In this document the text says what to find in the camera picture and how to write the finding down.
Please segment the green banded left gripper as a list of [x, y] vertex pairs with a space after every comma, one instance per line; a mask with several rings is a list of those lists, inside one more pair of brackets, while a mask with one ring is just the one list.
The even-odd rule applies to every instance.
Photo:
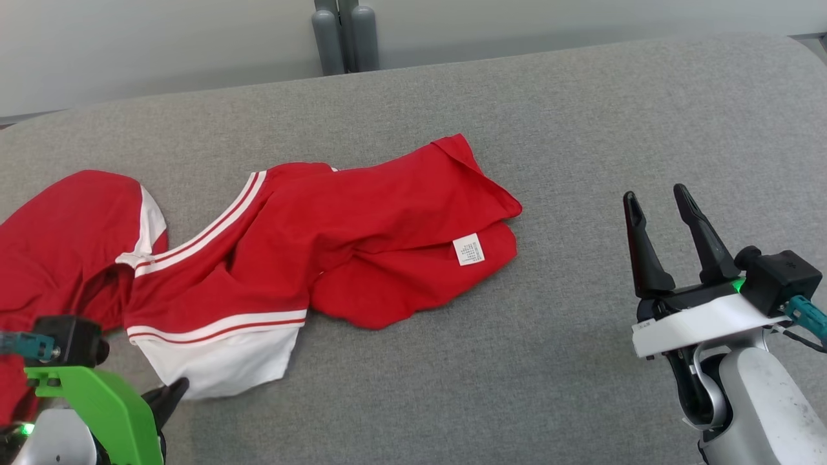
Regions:
[[90, 367], [26, 367], [41, 398], [64, 398], [112, 464], [162, 464], [162, 430], [189, 389], [180, 378], [142, 399], [121, 377]]

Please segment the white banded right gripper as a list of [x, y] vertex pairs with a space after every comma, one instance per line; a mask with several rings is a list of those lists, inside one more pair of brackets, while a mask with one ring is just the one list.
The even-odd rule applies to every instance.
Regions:
[[740, 293], [743, 279], [729, 250], [682, 183], [673, 194], [699, 257], [702, 284], [679, 289], [662, 268], [647, 234], [647, 221], [633, 191], [623, 196], [635, 295], [640, 298], [633, 325], [638, 358], [653, 357], [747, 330], [789, 322], [782, 313], [765, 315]]

